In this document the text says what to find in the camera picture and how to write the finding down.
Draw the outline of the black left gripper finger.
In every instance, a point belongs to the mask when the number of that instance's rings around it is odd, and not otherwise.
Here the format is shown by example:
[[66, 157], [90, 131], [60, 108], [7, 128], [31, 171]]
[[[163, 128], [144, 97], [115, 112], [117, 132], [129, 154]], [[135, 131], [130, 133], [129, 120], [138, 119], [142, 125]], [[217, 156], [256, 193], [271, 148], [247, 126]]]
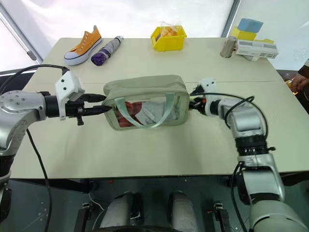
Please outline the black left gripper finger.
[[84, 94], [83, 101], [85, 102], [102, 102], [106, 99], [106, 96], [100, 94]]
[[97, 105], [90, 108], [84, 108], [83, 109], [83, 115], [100, 115], [103, 114], [109, 110], [111, 110], [112, 107], [106, 106], [106, 105]]

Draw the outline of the bystander bare hand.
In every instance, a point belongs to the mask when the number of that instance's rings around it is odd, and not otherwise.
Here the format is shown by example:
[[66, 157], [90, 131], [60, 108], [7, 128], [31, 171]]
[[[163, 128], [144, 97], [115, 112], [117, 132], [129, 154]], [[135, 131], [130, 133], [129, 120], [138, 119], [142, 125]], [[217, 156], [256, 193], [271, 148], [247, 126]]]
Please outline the bystander bare hand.
[[309, 85], [309, 79], [300, 74], [296, 74], [292, 79], [292, 91], [301, 92], [306, 86]]

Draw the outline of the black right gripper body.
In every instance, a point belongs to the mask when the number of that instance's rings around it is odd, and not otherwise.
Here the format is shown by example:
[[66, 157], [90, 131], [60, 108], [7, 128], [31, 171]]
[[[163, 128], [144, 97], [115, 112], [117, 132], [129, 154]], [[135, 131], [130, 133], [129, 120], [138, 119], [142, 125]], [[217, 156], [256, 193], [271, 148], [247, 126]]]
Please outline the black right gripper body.
[[205, 113], [207, 100], [203, 91], [198, 93], [198, 95], [194, 98], [194, 101], [195, 109], [197, 109], [200, 113]]

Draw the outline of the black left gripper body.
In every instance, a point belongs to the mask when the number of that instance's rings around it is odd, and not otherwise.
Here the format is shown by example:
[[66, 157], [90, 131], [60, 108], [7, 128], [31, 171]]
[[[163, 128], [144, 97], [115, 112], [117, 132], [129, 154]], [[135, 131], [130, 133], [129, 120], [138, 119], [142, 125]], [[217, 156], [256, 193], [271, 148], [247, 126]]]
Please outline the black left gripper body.
[[84, 124], [82, 116], [84, 112], [84, 94], [74, 101], [67, 101], [65, 104], [66, 116], [77, 119], [77, 125], [82, 126]]

